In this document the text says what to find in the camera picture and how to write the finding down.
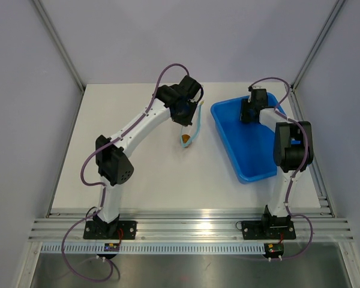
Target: blue tray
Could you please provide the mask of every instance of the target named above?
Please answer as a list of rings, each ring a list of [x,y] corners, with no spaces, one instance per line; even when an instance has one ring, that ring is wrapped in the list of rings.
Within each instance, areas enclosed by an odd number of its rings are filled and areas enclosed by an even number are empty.
[[[231,160],[240,183],[258,181],[276,175],[273,159],[275,134],[261,124],[240,122],[241,100],[248,96],[218,102],[211,113],[217,131]],[[270,106],[277,104],[275,96],[268,93]]]

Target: white robotic arm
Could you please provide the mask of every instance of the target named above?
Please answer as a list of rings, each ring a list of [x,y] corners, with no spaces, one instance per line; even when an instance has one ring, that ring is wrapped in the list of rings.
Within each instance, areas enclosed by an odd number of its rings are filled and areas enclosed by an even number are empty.
[[[96,164],[105,190],[102,188],[100,193],[100,211],[93,216],[93,221],[86,222],[85,239],[115,237],[124,183],[134,172],[129,160],[133,151],[155,127],[169,118],[182,126],[192,125],[202,97],[201,84],[185,76],[179,84],[159,87],[150,104],[116,134],[98,137]]]
[[[122,137],[123,131],[131,127],[142,115],[144,118],[125,136]],[[140,142],[157,126],[170,118],[169,108],[165,108],[164,103],[159,99],[155,99],[150,111],[145,113],[145,109],[139,113],[125,128],[118,131],[110,137],[110,140],[121,138],[117,142],[117,147],[123,149],[123,153],[128,158],[131,157],[132,152],[140,144]],[[126,177],[130,176],[133,171],[128,170]],[[119,204],[123,190],[123,184],[111,185],[110,181],[101,177],[101,181],[106,184],[106,195],[104,199],[103,208],[98,214],[100,219],[104,222],[110,223],[119,215]]]
[[[259,119],[260,123],[264,126],[267,126],[270,130],[272,130],[272,132],[275,132],[277,123],[290,123],[289,121],[278,115],[275,112],[274,108],[262,109],[260,111]],[[271,215],[274,215],[276,217],[288,216],[288,212],[284,203],[288,191],[289,182],[294,172],[294,170],[284,172],[281,167],[277,167],[274,190],[271,199],[268,202],[268,209]],[[301,174],[302,172],[298,171],[293,179],[293,184],[289,194],[289,201],[292,201],[293,199],[296,185]]]
[[[252,89],[249,99],[241,102],[240,121],[244,125],[260,123],[275,133],[274,162],[276,182],[260,221],[242,221],[243,237],[253,239],[295,239],[289,209],[301,174],[313,161],[311,124],[284,116],[268,104],[265,89]]]

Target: white tabletop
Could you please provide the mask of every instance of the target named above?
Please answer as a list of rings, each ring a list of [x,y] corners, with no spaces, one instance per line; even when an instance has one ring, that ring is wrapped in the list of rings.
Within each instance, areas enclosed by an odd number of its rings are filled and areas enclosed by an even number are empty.
[[[179,143],[180,126],[166,121],[136,148],[130,158],[134,174],[126,182],[121,208],[141,210],[263,208],[273,190],[274,177],[241,184],[210,113],[211,105],[248,95],[250,83],[203,83],[205,103],[202,128],[197,140],[184,149]],[[262,87],[278,99],[285,94],[281,83]],[[98,205],[99,187],[80,181],[80,168],[95,149],[96,138],[123,128],[148,103],[154,84],[91,84],[86,87],[80,112],[68,148],[52,208],[89,208]],[[282,105],[288,115],[288,101]],[[92,160],[87,181],[98,181]],[[299,180],[291,204],[296,208],[319,208],[308,170]]]

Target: purple cable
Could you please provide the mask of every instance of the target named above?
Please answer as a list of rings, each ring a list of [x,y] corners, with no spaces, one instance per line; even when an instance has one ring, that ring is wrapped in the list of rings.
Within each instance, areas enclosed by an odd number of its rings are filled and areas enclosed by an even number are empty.
[[[156,98],[156,93],[157,93],[157,89],[158,89],[158,86],[160,85],[160,82],[161,82],[161,78],[163,77],[163,75],[165,74],[165,72],[171,68],[171,67],[174,67],[174,66],[179,66],[181,68],[183,68],[185,70],[185,72],[187,73],[187,75],[189,76],[190,73],[188,71],[188,69],[182,65],[182,64],[179,64],[179,63],[173,63],[173,64],[170,64],[168,65],[166,68],[164,68],[164,70],[160,73],[158,79],[157,79],[157,82],[156,82],[156,86],[155,86],[155,90],[154,90],[154,93],[152,95],[152,98],[151,98],[151,101],[149,102],[146,110],[145,110],[145,113],[148,113],[148,111],[151,109],[153,103],[154,103],[154,100]],[[102,207],[103,207],[103,204],[104,204],[104,201],[105,201],[105,196],[106,196],[106,184],[104,182],[95,182],[95,183],[89,183],[85,180],[84,178],[84,171],[85,171],[85,168],[86,166],[88,165],[89,161],[96,155],[98,154],[99,152],[101,152],[102,150],[108,148],[110,145],[113,145],[115,144],[117,141],[121,140],[125,135],[127,135],[134,127],[136,127],[136,125],[138,123],[140,123],[140,121],[145,117],[145,114],[142,114],[137,120],[135,123],[133,123],[128,129],[126,129],[122,134],[121,134],[121,138],[120,137],[117,137],[115,140],[105,144],[104,146],[98,148],[95,152],[93,152],[85,161],[84,161],[84,164],[81,168],[81,171],[80,171],[80,179],[82,180],[83,184],[86,185],[86,186],[97,186],[97,185],[102,185],[104,188],[103,188],[103,194],[101,196],[101,203],[100,203],[100,208],[98,211],[94,212],[93,214],[79,220],[78,222],[74,223],[72,225],[72,227],[70,227],[68,229],[68,231],[66,232],[66,234],[64,235],[63,239],[62,239],[62,242],[61,242],[61,255],[62,255],[62,258],[66,264],[66,266],[68,267],[68,269],[76,276],[79,276],[80,278],[82,279],[85,279],[85,280],[88,280],[88,281],[91,281],[91,282],[95,282],[95,283],[100,283],[100,282],[104,282],[104,281],[107,281],[111,276],[112,276],[112,273],[113,273],[113,265],[112,265],[112,261],[108,260],[108,259],[105,259],[108,264],[110,265],[111,267],[111,270],[110,270],[110,273],[109,275],[104,278],[104,279],[93,279],[93,278],[88,278],[78,272],[76,272],[76,270],[70,265],[66,255],[65,255],[65,252],[64,252],[64,244],[65,244],[65,240],[67,240],[67,237],[68,237],[68,234],[77,226],[79,225],[81,222],[84,222],[86,221],[87,219],[90,219],[92,218],[93,216],[96,216],[97,214],[100,213]]]
[[[303,126],[298,122],[298,121],[295,121],[294,119],[290,119],[288,118],[286,115],[282,114],[279,110],[277,110],[277,107],[280,106],[280,104],[289,96],[289,93],[290,93],[290,85],[287,81],[285,81],[284,79],[282,78],[278,78],[278,77],[266,77],[266,78],[262,78],[258,81],[255,81],[253,82],[250,87],[252,87],[253,85],[261,82],[261,81],[264,81],[264,80],[270,80],[270,79],[274,79],[274,80],[279,80],[281,82],[283,82],[286,86],[287,86],[287,93],[285,94],[285,96],[276,104],[276,106],[274,107],[274,111],[277,115],[279,115],[280,117],[284,118],[285,120],[287,121],[290,121],[292,123],[294,123],[295,125],[297,125],[303,135],[303,140],[304,140],[304,157],[299,165],[299,167],[295,170],[295,172],[292,174],[291,178],[290,178],[290,182],[289,182],[289,185],[288,185],[288,188],[287,188],[287,193],[286,193],[286,197],[285,197],[285,204],[286,204],[286,211],[288,213],[288,215],[291,216],[291,218],[296,218],[296,217],[301,217],[301,218],[304,218],[306,219],[306,221],[308,222],[309,226],[310,226],[310,238],[308,240],[308,243],[306,244],[306,246],[297,254],[295,255],[292,255],[292,256],[287,256],[287,257],[284,257],[283,259],[284,260],[288,260],[288,259],[294,259],[300,255],[302,255],[303,253],[306,252],[306,250],[308,249],[308,247],[311,245],[312,243],[312,239],[313,239],[313,226],[312,226],[312,222],[311,220],[303,215],[303,214],[292,214],[289,207],[288,207],[288,201],[289,201],[289,195],[290,195],[290,191],[292,189],[292,185],[293,185],[293,179],[294,177],[296,176],[296,174],[302,169],[302,167],[304,166],[307,158],[308,158],[308,146],[309,146],[309,143],[308,143],[308,136],[307,136],[307,133],[305,132]]]
[[[79,267],[79,266],[82,266],[84,263],[86,262],[89,262],[89,261],[92,261],[92,260],[102,260],[101,258],[97,258],[97,257],[91,257],[91,258],[88,258],[88,259],[85,259],[83,261],[81,261],[79,264],[76,265],[76,267]],[[68,270],[66,273],[60,275],[60,276],[57,276],[57,277],[53,277],[51,276],[50,272],[48,271],[47,269],[47,275],[48,277],[53,280],[53,281],[58,281],[60,279],[63,279],[64,277],[68,276],[70,273],[72,273],[71,270]]]
[[[119,271],[119,268],[116,266],[116,264],[114,264],[112,261],[111,261],[113,267],[115,268],[116,272],[118,273],[118,281],[120,280],[121,278],[121,274],[120,274],[120,271]]]

